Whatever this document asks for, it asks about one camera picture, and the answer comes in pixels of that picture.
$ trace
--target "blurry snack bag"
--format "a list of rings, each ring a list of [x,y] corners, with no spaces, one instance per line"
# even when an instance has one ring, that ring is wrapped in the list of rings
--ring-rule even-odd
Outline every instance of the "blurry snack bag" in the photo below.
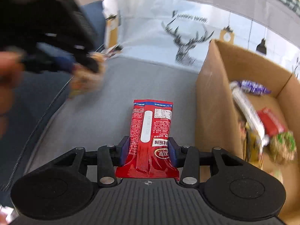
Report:
[[[253,95],[267,95],[271,93],[271,91],[269,91],[263,85],[250,80],[238,81],[238,84],[245,93]]]
[[[263,108],[257,112],[260,120],[265,126],[265,132],[270,137],[286,132],[288,129],[280,122],[280,120],[274,115],[269,108]]]
[[[97,90],[101,87],[105,73],[105,57],[98,52],[91,54],[91,57],[98,62],[99,72],[94,73],[81,64],[75,64],[72,72],[74,76],[70,81],[71,91],[69,98]]]
[[[117,168],[117,177],[179,179],[168,151],[172,108],[172,102],[134,101],[129,155],[126,164]]]
[[[271,157],[277,163],[284,164],[294,160],[297,148],[293,133],[288,131],[274,135],[271,138],[269,148]]]
[[[118,43],[119,9],[117,0],[103,0],[103,15],[106,20],[104,46],[111,50]]]
[[[246,123],[247,138],[244,141],[244,160],[259,169],[263,168],[263,155],[260,146],[257,144],[257,133]]]
[[[247,120],[247,123],[251,130],[256,133],[256,142],[259,146],[259,151],[262,154],[263,147],[269,143],[269,138],[265,136],[264,125],[258,117],[253,105],[240,88],[238,82],[231,82],[230,88],[234,102],[245,116],[245,119]]]

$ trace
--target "nutrition label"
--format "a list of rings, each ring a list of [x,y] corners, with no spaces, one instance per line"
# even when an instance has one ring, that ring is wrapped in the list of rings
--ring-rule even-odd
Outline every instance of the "nutrition label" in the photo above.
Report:
[[[128,153],[131,155],[137,154],[137,148],[143,123],[143,112],[144,109],[134,109],[132,114],[132,121],[130,127],[130,145]]]
[[[156,119],[170,119],[172,118],[172,111],[155,108],[154,118]]]

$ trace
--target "person's hand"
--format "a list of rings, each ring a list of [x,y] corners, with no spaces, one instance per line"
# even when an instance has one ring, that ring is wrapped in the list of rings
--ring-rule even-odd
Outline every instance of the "person's hand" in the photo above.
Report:
[[[0,225],[7,225],[5,218],[6,218],[6,215],[3,213],[0,213]]]
[[[6,130],[5,113],[13,104],[12,89],[19,83],[22,71],[20,55],[14,52],[0,52],[0,138]]]

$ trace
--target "gray tabletop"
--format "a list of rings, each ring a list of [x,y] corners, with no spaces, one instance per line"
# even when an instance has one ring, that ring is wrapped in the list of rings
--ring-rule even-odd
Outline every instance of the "gray tabletop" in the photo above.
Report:
[[[117,144],[129,135],[133,101],[172,101],[170,136],[180,145],[194,145],[198,74],[183,69],[114,58],[107,61],[99,91],[67,100],[52,117],[27,170],[34,170],[77,146],[87,151]]]

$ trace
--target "metal screw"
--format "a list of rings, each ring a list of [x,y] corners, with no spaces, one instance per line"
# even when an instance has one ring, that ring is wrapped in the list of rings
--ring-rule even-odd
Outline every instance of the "metal screw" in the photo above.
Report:
[[[111,185],[114,181],[115,181],[115,179],[112,177],[100,178],[100,183],[105,184],[105,185]]]
[[[194,185],[195,183],[197,183],[197,179],[195,179],[194,177],[185,177],[182,181],[187,185]]]

